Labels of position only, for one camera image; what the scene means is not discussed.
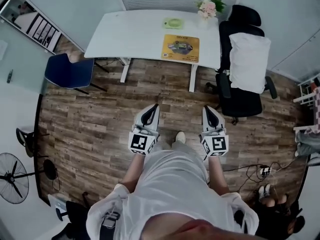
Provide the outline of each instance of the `black office chair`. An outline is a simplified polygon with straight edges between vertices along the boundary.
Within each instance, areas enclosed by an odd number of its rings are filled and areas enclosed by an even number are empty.
[[[35,151],[35,135],[34,132],[26,133],[19,128],[15,129],[16,138],[19,143],[25,147],[25,152],[28,157],[32,158]],[[38,158],[47,158],[47,155],[38,155]]]
[[[58,208],[55,209],[56,215],[58,216],[59,220],[63,221],[63,216],[68,215],[70,223],[68,223],[59,234],[54,236],[52,240],[90,240],[86,228],[86,221],[90,209],[89,203],[86,199],[87,195],[87,192],[84,192],[82,194],[85,207],[76,202],[67,201],[65,203],[66,212],[61,213]]]
[[[237,125],[239,118],[251,117],[262,112],[260,95],[255,92],[231,88],[231,81],[225,70],[230,69],[230,51],[232,45],[229,35],[236,33],[247,33],[264,37],[265,33],[258,27],[261,25],[259,14],[246,6],[234,5],[228,21],[223,21],[219,25],[221,42],[221,66],[215,76],[216,86],[207,83],[207,88],[212,88],[214,94],[219,95],[219,105],[216,109],[222,109],[222,114],[233,117],[232,124]],[[272,79],[265,77],[264,90],[269,90],[273,99],[277,98],[277,91]]]

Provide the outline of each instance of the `white shirt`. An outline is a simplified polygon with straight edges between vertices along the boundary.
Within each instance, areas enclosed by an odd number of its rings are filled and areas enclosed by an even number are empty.
[[[175,150],[161,150],[145,158],[135,191],[117,184],[111,194],[94,204],[86,222],[88,235],[99,240],[106,212],[121,211],[114,240],[138,240],[146,222],[155,215],[179,213],[206,220],[215,227],[243,233],[234,220],[242,210],[248,234],[254,235],[259,219],[238,193],[219,196],[207,185],[207,170],[200,156]]]

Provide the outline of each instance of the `white pillow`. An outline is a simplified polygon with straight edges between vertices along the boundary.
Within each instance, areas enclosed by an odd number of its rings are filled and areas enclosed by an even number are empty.
[[[229,35],[230,81],[232,88],[261,94],[265,89],[265,76],[271,41],[263,36],[236,33]]]

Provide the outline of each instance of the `chair wheel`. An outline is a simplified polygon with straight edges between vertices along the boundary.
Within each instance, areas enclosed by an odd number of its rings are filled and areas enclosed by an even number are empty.
[[[239,120],[236,118],[234,120],[232,120],[231,122],[234,126],[236,126],[239,123]]]

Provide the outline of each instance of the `white desk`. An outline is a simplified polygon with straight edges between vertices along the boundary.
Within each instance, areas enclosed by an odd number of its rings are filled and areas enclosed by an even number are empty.
[[[183,29],[163,28],[165,18],[184,19]],[[120,58],[124,62],[120,82],[128,73],[129,58],[164,60],[161,58],[165,34],[199,38],[199,62],[174,60],[192,64],[189,91],[195,90],[198,66],[220,68],[220,37],[218,19],[209,19],[208,26],[199,28],[196,13],[174,10],[127,10],[105,14],[86,49],[86,58]]]

